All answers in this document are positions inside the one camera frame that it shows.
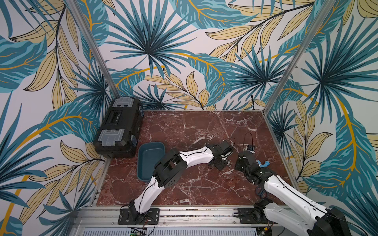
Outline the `teal plastic storage tray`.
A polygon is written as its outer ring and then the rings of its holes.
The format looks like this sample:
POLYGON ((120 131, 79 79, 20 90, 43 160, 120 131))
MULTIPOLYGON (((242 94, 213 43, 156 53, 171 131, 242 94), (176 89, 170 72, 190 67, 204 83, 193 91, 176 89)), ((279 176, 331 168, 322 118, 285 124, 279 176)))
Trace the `teal plastic storage tray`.
POLYGON ((149 182, 153 176, 155 164, 165 155, 162 142, 150 142, 141 145, 137 158, 137 178, 149 182))

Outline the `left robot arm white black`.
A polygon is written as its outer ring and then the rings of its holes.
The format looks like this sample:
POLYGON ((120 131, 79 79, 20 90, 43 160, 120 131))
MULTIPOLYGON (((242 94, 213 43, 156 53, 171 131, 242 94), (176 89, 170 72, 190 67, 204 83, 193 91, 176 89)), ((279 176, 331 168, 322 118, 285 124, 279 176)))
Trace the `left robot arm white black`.
POLYGON ((228 141, 220 144, 205 145, 192 151, 171 149, 154 166, 150 182, 143 192, 128 205, 129 217, 138 222, 147 215, 155 199, 163 190, 175 185, 186 169, 199 164, 209 164, 221 171, 228 166, 227 158, 233 153, 233 145, 228 141))

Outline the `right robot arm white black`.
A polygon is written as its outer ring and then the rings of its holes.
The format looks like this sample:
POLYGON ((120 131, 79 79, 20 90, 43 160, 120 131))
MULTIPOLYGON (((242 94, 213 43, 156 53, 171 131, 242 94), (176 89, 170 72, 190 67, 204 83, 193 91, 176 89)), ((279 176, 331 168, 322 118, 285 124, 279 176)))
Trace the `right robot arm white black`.
POLYGON ((285 203, 286 210, 269 198, 262 198, 242 217, 251 216, 255 222, 277 223, 299 236, 349 236, 344 214, 336 208, 326 208, 286 183, 267 167, 261 167, 251 151, 238 154, 235 169, 263 191, 285 203))

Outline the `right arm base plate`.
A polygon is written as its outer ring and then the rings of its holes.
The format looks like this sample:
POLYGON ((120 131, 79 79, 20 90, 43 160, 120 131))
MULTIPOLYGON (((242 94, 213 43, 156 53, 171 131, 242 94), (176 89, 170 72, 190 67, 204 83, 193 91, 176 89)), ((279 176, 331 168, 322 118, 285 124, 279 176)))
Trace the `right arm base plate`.
POLYGON ((241 224, 264 224, 267 219, 264 214, 255 208, 238 208, 233 217, 239 219, 241 224))

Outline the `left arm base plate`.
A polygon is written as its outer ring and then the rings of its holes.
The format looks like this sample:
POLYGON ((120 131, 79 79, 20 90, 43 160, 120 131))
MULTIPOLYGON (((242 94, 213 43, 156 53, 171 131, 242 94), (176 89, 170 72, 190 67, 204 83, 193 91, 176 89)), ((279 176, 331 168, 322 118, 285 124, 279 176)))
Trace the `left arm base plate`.
POLYGON ((160 209, 151 208, 143 214, 131 212, 129 208, 120 210, 118 225, 155 225, 159 222, 160 209))

